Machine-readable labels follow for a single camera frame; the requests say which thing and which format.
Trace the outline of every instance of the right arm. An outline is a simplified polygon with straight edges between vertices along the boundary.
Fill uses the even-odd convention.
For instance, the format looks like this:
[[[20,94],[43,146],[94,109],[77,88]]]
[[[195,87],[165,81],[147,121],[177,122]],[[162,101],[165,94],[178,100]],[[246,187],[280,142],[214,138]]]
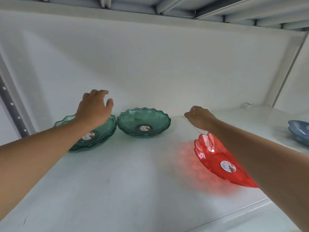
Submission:
[[[215,135],[299,229],[309,231],[308,155],[224,123],[202,107],[192,107],[185,117]]]

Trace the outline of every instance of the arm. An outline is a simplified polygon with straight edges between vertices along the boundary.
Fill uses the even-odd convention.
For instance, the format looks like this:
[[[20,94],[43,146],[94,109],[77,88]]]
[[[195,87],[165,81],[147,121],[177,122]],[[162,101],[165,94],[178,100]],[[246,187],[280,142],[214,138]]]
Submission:
[[[194,106],[185,117],[214,134],[260,189],[303,231],[309,231],[309,156],[246,132]]]
[[[105,123],[113,107],[111,99],[104,105],[107,93],[85,93],[74,120],[0,147],[0,221],[82,136]]]

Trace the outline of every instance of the hand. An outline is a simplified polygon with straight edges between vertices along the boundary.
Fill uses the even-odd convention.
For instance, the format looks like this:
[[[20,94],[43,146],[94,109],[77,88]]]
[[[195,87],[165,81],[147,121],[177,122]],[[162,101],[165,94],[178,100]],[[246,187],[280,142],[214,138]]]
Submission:
[[[108,94],[107,90],[97,91],[95,89],[90,93],[84,93],[75,115],[75,121],[83,122],[89,131],[104,124],[111,115],[114,106],[111,98],[107,100],[106,106],[104,105],[106,94]]]
[[[213,123],[217,121],[217,118],[209,110],[198,106],[193,106],[189,112],[184,114],[184,116],[196,128],[209,132]]]

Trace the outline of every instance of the forearm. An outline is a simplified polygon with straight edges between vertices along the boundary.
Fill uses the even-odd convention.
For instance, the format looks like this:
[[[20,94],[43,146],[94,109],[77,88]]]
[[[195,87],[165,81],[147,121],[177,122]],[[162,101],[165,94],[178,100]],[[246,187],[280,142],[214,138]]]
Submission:
[[[309,231],[309,156],[216,120],[209,130],[261,190]]]
[[[72,121],[0,147],[0,220],[88,131]]]

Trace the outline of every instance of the left arm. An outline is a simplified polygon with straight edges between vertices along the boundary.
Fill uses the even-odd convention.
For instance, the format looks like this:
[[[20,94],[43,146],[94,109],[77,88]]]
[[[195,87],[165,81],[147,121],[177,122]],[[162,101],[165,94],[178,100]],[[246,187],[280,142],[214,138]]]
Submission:
[[[85,93],[75,119],[65,125],[0,146],[0,221],[87,132],[104,124],[113,101],[108,91]]]

